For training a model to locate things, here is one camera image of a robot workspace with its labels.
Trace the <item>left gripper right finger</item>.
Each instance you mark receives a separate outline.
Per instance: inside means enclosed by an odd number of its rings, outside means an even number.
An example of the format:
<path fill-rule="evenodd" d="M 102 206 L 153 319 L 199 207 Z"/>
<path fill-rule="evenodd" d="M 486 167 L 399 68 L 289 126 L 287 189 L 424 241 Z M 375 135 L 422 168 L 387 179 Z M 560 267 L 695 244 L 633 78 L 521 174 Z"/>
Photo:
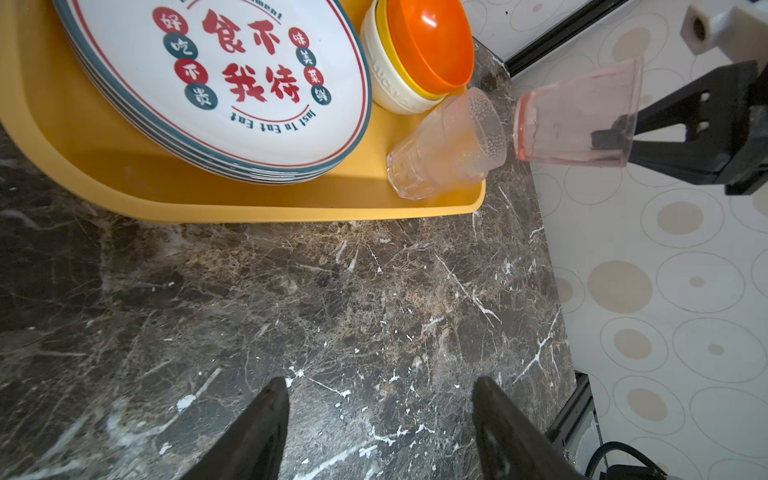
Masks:
<path fill-rule="evenodd" d="M 489 377 L 472 389 L 473 422 L 484 479 L 582 479 Z"/>

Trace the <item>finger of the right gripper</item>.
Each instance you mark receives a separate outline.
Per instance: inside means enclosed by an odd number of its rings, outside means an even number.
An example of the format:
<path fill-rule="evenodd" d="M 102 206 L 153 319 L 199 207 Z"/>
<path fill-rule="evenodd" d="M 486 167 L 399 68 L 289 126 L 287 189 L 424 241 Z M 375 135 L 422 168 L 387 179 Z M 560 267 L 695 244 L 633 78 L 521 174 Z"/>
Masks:
<path fill-rule="evenodd" d="M 636 134 L 682 125 L 685 139 L 635 141 L 629 163 L 692 185 L 723 185 L 717 177 L 729 160 L 728 134 L 716 123 L 716 94 L 722 91 L 716 69 L 638 113 Z"/>

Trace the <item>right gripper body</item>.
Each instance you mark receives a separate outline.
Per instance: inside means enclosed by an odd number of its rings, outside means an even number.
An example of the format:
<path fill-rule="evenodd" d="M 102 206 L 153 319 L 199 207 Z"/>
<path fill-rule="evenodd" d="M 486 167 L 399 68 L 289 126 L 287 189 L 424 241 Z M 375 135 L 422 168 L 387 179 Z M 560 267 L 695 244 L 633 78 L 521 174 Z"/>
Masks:
<path fill-rule="evenodd" d="M 726 195 L 749 196 L 767 182 L 767 69 L 746 61 L 716 73 L 716 123 L 728 134 L 729 154 L 717 180 Z"/>

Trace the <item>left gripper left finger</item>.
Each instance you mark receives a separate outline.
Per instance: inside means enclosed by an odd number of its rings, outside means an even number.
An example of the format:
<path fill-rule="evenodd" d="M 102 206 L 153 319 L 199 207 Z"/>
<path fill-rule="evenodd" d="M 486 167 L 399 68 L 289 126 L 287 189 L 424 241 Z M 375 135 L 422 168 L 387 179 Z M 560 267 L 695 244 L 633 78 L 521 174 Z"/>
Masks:
<path fill-rule="evenodd" d="M 289 412 L 285 379 L 274 377 L 182 479 L 278 478 Z"/>

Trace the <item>pink translucent cup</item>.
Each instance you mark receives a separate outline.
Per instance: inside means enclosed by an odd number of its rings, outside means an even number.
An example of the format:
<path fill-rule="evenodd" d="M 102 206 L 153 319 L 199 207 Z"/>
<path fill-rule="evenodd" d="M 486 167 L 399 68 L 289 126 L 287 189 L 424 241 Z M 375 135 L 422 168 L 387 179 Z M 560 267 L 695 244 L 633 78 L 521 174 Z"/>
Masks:
<path fill-rule="evenodd" d="M 516 158 L 624 167 L 635 135 L 643 71 L 639 56 L 524 94 L 514 115 Z"/>

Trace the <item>clear plastic cup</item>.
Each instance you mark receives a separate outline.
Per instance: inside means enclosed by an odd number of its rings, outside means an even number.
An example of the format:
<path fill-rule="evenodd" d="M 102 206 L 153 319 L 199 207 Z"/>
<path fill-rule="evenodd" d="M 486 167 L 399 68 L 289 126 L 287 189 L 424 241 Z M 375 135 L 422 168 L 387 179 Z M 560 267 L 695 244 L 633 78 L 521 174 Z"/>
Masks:
<path fill-rule="evenodd" d="M 482 182 L 467 179 L 450 158 L 442 125 L 442 104 L 387 155 L 387 176 L 406 200 L 423 200 Z"/>

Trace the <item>cream and orange bowl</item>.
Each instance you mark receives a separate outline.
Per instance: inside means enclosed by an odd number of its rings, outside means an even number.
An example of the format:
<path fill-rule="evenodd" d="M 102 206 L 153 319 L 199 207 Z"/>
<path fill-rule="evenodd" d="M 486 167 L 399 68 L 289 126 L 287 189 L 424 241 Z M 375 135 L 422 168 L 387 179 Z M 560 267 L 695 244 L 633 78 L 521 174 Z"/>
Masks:
<path fill-rule="evenodd" d="M 412 89 L 399 75 L 386 53 L 376 10 L 380 1 L 374 1 L 366 12 L 361 26 L 361 43 L 371 76 L 376 104 L 398 115 L 417 115 L 436 107 L 445 96 L 427 99 Z"/>

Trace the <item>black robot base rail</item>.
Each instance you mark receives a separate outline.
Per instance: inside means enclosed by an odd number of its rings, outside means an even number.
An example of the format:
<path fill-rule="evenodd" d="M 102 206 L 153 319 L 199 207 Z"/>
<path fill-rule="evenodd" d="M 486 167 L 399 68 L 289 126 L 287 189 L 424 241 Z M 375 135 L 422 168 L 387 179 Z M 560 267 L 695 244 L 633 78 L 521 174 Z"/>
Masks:
<path fill-rule="evenodd" d="M 579 474 L 586 472 L 593 454 L 603 443 L 594 396 L 586 374 L 576 373 L 576 389 L 545 436 Z"/>

